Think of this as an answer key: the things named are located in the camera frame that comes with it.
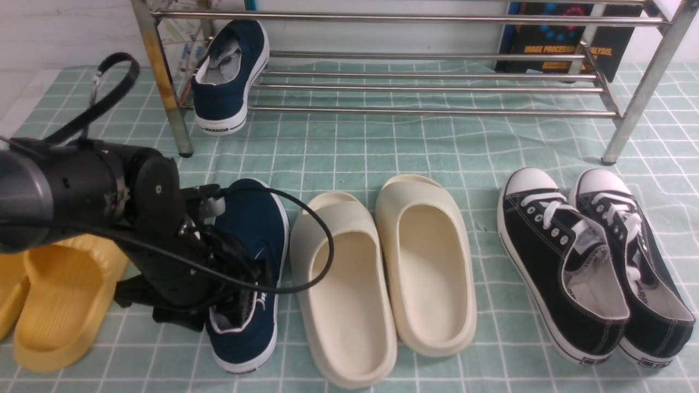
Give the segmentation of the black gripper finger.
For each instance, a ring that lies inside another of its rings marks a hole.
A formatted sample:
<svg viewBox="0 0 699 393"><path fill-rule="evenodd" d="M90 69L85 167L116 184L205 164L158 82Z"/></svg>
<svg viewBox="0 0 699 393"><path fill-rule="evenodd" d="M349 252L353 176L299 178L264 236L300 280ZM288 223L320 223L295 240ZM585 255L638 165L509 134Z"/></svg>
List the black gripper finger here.
<svg viewBox="0 0 699 393"><path fill-rule="evenodd" d="M254 313L257 291L242 289L224 301L225 323L245 323Z"/></svg>

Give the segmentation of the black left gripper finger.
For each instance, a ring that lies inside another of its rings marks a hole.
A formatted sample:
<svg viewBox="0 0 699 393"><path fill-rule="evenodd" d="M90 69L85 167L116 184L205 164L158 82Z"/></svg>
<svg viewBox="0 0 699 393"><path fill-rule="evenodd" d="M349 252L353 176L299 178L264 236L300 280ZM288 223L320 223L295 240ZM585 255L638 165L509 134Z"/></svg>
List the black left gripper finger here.
<svg viewBox="0 0 699 393"><path fill-rule="evenodd" d="M155 323L175 324L194 332L202 332L205 328L205 312L205 308L183 311L154 307L152 318Z"/></svg>

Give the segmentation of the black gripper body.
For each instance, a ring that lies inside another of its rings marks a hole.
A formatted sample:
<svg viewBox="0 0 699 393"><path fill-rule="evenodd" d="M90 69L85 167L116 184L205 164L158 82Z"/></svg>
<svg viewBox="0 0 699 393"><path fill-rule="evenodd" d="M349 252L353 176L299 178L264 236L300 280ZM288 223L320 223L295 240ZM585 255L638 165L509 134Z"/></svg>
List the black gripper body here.
<svg viewBox="0 0 699 393"><path fill-rule="evenodd" d="M175 205L179 224L160 222L143 231L139 224L130 233L130 243L117 245L140 272L116 284L114 301L122 308L133 305L170 310L205 308L227 300L239 290L230 283L210 278L202 268L229 279L257 284L262 267L242 248L242 243L212 224L210 217L226 209L230 188L217 184L185 188L183 202Z"/></svg>

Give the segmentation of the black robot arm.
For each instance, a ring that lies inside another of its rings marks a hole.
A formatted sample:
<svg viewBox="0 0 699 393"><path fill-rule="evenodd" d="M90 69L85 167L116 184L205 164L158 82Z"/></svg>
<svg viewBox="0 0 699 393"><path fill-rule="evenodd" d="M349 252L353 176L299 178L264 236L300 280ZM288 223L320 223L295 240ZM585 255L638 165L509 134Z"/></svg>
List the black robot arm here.
<svg viewBox="0 0 699 393"><path fill-rule="evenodd" d="M210 307L263 274L240 241L205 224L223 196L216 184L183 189L175 160L152 148L16 139L2 151L2 253L103 235L140 272L111 291L119 306L202 331Z"/></svg>

